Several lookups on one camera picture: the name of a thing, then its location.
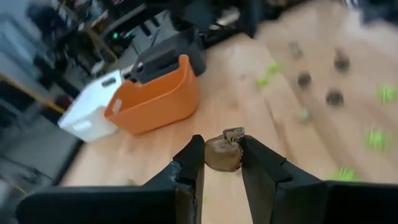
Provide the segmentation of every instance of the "black bin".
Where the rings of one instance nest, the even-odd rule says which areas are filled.
[[[168,74],[178,68],[181,54],[189,56],[193,72],[199,76],[206,70],[202,49],[197,29],[189,28],[141,53],[131,70],[131,78],[147,83]]]

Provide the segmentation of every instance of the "white plastic bin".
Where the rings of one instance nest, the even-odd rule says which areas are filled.
[[[58,121],[58,126],[85,142],[114,133],[118,128],[104,117],[104,111],[123,78],[119,70],[88,84]]]

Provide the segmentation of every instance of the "wooden surface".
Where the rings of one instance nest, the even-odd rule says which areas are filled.
[[[367,149],[371,127],[397,134],[398,101],[383,105],[377,88],[396,84],[398,35],[385,24],[363,27],[359,15],[332,1],[296,8],[275,23],[265,23],[255,40],[238,35],[207,51],[207,71],[200,78],[201,101],[190,118],[139,137],[123,131],[86,144],[65,178],[64,185],[126,185],[145,183],[186,145],[193,134],[209,139],[225,128],[243,126],[290,162],[321,178],[330,179],[340,167],[353,169],[359,179],[398,182],[397,143],[389,150]],[[303,50],[294,59],[290,42]],[[341,75],[333,68],[335,48],[351,60]],[[284,71],[258,89],[255,82],[267,67],[279,62]],[[308,71],[306,90],[297,76]],[[326,104],[326,93],[344,94],[342,107]],[[297,114],[308,108],[311,120]],[[205,170],[203,223],[251,223],[241,173]]]

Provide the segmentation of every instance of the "orange plastic bin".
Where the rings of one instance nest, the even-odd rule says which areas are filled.
[[[187,55],[178,69],[138,86],[126,80],[104,112],[106,119],[131,134],[140,134],[192,115],[198,107],[199,84]]]

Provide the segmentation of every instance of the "dark seed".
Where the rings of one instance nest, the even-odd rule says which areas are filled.
[[[299,87],[306,88],[311,83],[311,76],[308,72],[302,72],[298,75],[297,83]]]
[[[335,68],[340,73],[345,73],[349,69],[349,59],[348,58],[337,58],[335,60]]]
[[[335,68],[340,73],[345,73],[349,69],[349,58],[341,50],[336,50]]]
[[[341,106],[344,103],[343,94],[339,90],[330,90],[326,95],[326,102],[330,106]]]

